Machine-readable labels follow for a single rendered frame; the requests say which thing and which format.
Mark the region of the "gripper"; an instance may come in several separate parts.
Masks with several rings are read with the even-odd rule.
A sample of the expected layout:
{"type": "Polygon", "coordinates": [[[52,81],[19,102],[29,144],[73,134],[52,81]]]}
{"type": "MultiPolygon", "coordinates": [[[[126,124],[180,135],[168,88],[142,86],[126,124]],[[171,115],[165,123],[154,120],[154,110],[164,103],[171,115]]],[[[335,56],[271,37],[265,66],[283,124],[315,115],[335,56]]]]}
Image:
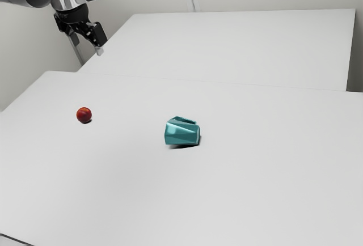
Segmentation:
{"type": "Polygon", "coordinates": [[[108,41],[107,36],[99,22],[89,21],[86,3],[71,10],[56,11],[53,16],[59,31],[66,34],[74,46],[79,45],[78,33],[92,44],[97,56],[104,53],[103,46],[108,41]]]}

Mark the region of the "teal faceted mug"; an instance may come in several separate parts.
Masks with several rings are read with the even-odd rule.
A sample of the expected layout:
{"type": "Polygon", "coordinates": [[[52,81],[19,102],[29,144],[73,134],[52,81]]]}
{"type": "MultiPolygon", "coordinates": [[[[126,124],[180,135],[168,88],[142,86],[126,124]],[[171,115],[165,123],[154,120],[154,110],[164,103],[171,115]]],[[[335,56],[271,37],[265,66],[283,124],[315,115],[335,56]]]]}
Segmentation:
{"type": "Polygon", "coordinates": [[[200,127],[196,121],[175,116],[166,122],[164,141],[166,145],[198,145],[200,127]]]}

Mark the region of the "red apple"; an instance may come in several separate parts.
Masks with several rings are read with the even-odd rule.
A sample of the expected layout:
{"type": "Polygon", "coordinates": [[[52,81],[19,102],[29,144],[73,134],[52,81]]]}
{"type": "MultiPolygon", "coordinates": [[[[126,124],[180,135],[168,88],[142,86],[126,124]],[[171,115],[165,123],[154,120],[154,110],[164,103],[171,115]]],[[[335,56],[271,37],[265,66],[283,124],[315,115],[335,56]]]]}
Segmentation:
{"type": "Polygon", "coordinates": [[[92,112],[87,107],[81,107],[76,112],[76,118],[79,122],[86,124],[92,119],[92,112]]]}

